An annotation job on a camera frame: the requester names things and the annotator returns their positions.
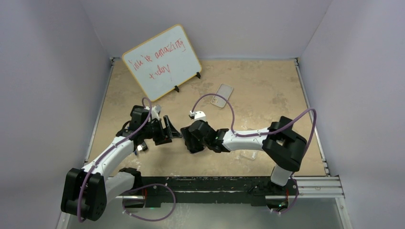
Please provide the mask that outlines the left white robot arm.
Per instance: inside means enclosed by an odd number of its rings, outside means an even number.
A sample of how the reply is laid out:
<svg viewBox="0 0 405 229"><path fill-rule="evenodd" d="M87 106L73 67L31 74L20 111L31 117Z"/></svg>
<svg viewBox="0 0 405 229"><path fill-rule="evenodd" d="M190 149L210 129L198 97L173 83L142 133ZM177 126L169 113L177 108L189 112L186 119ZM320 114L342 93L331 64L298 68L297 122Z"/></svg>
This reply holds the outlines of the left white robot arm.
<svg viewBox="0 0 405 229"><path fill-rule="evenodd" d="M147 189L154 184L144 184L137 169L123 168L115 176L110 175L146 139L153 140L158 146L182 137L168 116L160 119L159 113L159 106L133 106L131 120L117 132L108 148L88 165L68 171L61 201L62 212L77 216L80 222L86 219L96 221L107 204L122 193L147 194Z"/></svg>

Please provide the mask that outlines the black smartphone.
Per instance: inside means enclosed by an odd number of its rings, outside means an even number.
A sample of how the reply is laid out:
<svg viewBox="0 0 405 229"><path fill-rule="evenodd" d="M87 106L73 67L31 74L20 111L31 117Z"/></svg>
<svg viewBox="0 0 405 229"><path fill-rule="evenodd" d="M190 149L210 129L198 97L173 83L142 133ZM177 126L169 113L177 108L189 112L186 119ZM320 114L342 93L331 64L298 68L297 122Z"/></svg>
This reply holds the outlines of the black smartphone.
<svg viewBox="0 0 405 229"><path fill-rule="evenodd" d="M191 154L196 154L196 153L199 153L199 152L203 151L204 149L205 148L194 148L194 149L190 150L190 153Z"/></svg>

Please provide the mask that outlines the clear phone case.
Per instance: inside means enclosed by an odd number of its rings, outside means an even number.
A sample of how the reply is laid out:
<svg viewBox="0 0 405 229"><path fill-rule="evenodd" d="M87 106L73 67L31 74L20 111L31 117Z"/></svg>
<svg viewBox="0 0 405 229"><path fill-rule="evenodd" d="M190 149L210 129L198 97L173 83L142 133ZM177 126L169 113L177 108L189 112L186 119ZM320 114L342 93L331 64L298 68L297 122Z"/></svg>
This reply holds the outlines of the clear phone case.
<svg viewBox="0 0 405 229"><path fill-rule="evenodd" d="M242 151L240 156L248 160L254 161L257 156L257 151Z"/></svg>

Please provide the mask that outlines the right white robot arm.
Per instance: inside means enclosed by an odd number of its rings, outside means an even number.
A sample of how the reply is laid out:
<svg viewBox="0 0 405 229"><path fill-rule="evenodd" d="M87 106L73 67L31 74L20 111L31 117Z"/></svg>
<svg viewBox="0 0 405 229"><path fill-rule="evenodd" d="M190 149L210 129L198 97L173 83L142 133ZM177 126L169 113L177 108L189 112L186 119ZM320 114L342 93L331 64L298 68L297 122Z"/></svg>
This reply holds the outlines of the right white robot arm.
<svg viewBox="0 0 405 229"><path fill-rule="evenodd" d="M190 153L209 149L216 153L237 150L265 152L274 162L268 188L280 194L287 188L290 176L300 170L308 149L308 141L292 129L293 121L282 116L270 127L259 130L232 132L223 128L214 130L206 121L197 120L181 128L181 134Z"/></svg>

